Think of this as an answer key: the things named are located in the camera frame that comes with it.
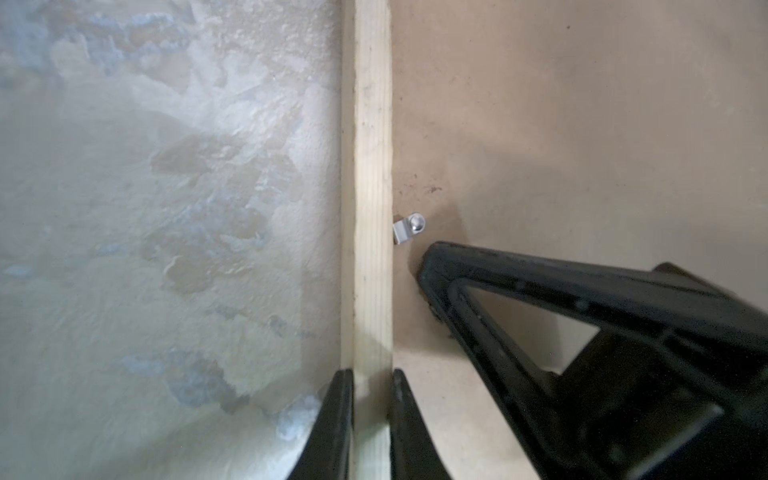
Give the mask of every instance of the concrete wall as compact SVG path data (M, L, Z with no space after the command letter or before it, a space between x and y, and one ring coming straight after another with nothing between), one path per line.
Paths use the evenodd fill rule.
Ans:
M339 3L0 5L0 476L279 478L338 364Z

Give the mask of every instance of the wooden stud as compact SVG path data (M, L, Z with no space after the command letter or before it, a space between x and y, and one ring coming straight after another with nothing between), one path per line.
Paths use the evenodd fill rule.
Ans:
M343 0L342 352L355 372L350 478L389 480L392 39L389 0Z

